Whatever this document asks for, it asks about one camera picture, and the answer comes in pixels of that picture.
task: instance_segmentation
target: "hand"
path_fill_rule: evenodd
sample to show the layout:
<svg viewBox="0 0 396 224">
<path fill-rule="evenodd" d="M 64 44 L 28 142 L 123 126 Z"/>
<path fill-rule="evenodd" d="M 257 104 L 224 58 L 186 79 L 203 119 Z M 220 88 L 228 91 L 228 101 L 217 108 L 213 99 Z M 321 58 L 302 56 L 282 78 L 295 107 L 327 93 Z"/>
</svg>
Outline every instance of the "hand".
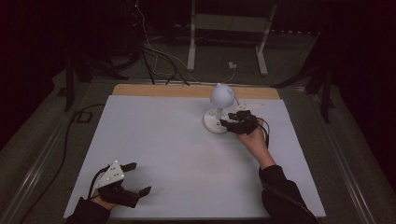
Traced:
<svg viewBox="0 0 396 224">
<path fill-rule="evenodd" d="M 263 119 L 257 119 L 259 124 L 263 125 Z M 256 158 L 262 169 L 276 165 L 274 159 L 268 151 L 267 145 L 265 145 L 264 133 L 261 127 L 257 127 L 250 134 L 237 134 L 238 139 L 245 144 L 247 150 Z"/>
<path fill-rule="evenodd" d="M 115 203 L 108 203 L 106 201 L 103 201 L 99 195 L 98 189 L 96 189 L 95 192 L 93 193 L 93 196 L 91 197 L 91 202 L 98 203 L 99 205 L 102 205 L 107 210 L 111 210 L 115 206 L 117 206 Z"/>
</svg>

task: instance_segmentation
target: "gray carpet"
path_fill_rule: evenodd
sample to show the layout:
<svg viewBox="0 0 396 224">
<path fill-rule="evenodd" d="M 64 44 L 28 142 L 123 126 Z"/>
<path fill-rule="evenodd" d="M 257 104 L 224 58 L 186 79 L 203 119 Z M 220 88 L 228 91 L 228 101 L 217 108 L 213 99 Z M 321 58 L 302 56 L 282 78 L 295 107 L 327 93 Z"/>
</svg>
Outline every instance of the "gray carpet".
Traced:
<svg viewBox="0 0 396 224">
<path fill-rule="evenodd" d="M 226 66 L 228 61 L 233 61 L 237 62 L 237 68 L 234 78 L 228 83 L 260 86 L 277 83 L 298 73 L 314 41 L 315 38 L 311 36 L 270 35 L 264 52 L 270 71 L 268 77 L 260 77 L 258 74 L 258 66 L 251 44 L 251 46 L 234 48 L 232 45 L 206 46 L 205 43 L 200 43 L 201 46 L 197 49 L 196 70 L 191 73 L 191 76 L 203 83 L 229 80 L 232 71 Z M 184 62 L 187 61 L 188 43 L 185 39 L 181 38 L 171 45 L 161 39 L 158 39 L 158 42 L 152 41 L 151 43 L 155 49 L 166 51 Z M 149 61 L 150 64 L 154 62 L 153 58 L 150 58 Z M 177 66 L 184 77 L 194 83 L 182 65 L 178 63 Z M 159 61 L 156 71 L 173 72 L 172 68 L 163 61 Z M 149 82 L 149 75 L 142 63 L 137 63 L 121 73 L 130 77 L 130 80 L 123 82 Z M 0 170 L 2 171 L 0 176 L 0 214 L 4 214 L 6 211 L 39 152 L 48 142 L 51 142 L 50 139 L 54 137 L 53 131 L 56 126 L 65 123 L 65 120 L 70 118 L 70 113 L 63 112 L 65 99 L 56 96 L 58 90 L 64 86 L 64 73 L 57 76 L 54 82 L 56 83 L 54 92 L 49 95 L 0 152 Z M 107 96 L 111 94 L 117 83 L 120 82 L 97 73 L 91 84 L 78 85 L 82 94 L 80 98 L 77 98 L 72 111 L 93 104 L 104 104 Z M 347 111 L 338 90 L 335 87 L 332 88 L 334 107 L 330 109 L 331 123 L 325 124 L 318 115 L 316 96 L 301 92 L 305 83 L 306 79 L 279 91 L 290 112 L 291 121 L 327 213 L 327 216 L 321 219 L 322 223 L 393 223 L 396 220 L 394 213 L 396 211 L 396 196 L 376 164 L 373 154 L 354 119 Z M 90 123 L 73 123 L 70 126 L 64 168 L 24 223 L 64 223 L 64 209 L 77 180 L 79 169 L 91 143 L 103 107 L 96 106 L 89 110 L 93 113 Z M 32 194 L 26 200 L 24 209 L 16 216 L 18 218 L 25 214 L 27 208 L 48 185 L 60 165 L 65 140 L 65 127 L 63 132 L 58 135 L 56 140 L 53 141 L 53 153 L 49 157 L 45 171 L 40 176 Z M 356 190 L 354 191 L 348 184 L 351 178 L 345 175 L 346 168 L 353 174 L 352 180 L 356 184 L 355 186 L 358 186 L 373 220 L 369 217 L 364 218 L 367 213 L 361 212 L 355 200 L 356 197 L 351 195 L 351 192 L 356 192 Z M 109 223 L 120 222 L 126 223 L 126 221 L 109 221 Z M 135 223 L 152 222 L 154 221 L 135 221 Z M 230 223 L 231 221 L 208 220 L 184 221 L 182 223 L 198 222 Z M 232 221 L 232 223 L 259 222 L 262 221 Z"/>
</svg>

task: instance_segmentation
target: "sleeve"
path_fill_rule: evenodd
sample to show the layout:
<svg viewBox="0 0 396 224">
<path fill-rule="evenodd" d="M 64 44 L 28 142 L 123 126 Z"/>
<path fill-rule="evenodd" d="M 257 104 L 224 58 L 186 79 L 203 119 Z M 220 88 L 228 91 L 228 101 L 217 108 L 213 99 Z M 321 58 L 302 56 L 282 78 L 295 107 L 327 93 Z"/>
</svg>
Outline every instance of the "sleeve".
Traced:
<svg viewBox="0 0 396 224">
<path fill-rule="evenodd" d="M 109 217 L 110 211 L 103 206 L 79 198 L 73 215 L 67 218 L 65 224 L 105 224 Z"/>
<path fill-rule="evenodd" d="M 273 165 L 263 170 L 260 169 L 259 176 L 264 188 L 262 191 L 262 205 L 271 217 L 269 223 L 316 223 L 304 209 L 273 193 L 273 190 L 280 191 L 306 209 L 305 202 L 297 185 L 285 177 L 282 167 Z"/>
</svg>

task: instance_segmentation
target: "round lamp shade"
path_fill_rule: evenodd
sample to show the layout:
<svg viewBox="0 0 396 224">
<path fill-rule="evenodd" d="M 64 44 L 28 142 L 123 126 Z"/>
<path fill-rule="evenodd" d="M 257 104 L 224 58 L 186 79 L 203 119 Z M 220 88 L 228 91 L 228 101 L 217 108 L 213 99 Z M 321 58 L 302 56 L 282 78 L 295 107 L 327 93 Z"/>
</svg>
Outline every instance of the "round lamp shade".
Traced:
<svg viewBox="0 0 396 224">
<path fill-rule="evenodd" d="M 218 108 L 227 108 L 233 105 L 235 94 L 227 85 L 218 83 L 210 95 L 210 102 Z"/>
</svg>

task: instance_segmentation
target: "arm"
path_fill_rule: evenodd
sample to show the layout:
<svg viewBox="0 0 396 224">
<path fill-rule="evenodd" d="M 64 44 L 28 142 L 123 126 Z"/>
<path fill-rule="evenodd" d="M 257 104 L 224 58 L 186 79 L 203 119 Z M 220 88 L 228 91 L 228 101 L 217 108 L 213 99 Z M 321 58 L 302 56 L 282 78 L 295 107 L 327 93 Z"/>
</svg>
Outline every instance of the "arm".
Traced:
<svg viewBox="0 0 396 224">
<path fill-rule="evenodd" d="M 73 215 L 67 218 L 65 224 L 95 223 L 105 224 L 110 217 L 110 211 L 116 204 L 102 200 L 96 190 L 89 200 L 79 198 Z"/>
<path fill-rule="evenodd" d="M 274 193 L 275 191 L 281 192 L 306 209 L 296 184 L 285 177 L 282 167 L 276 165 L 275 160 L 272 158 L 265 145 L 262 130 L 257 128 L 249 135 L 238 134 L 237 137 L 245 144 L 247 150 L 256 158 L 260 165 L 259 176 L 264 188 L 262 191 L 262 205 L 271 216 L 270 220 L 274 223 L 315 223 L 304 209 L 287 202 Z"/>
</svg>

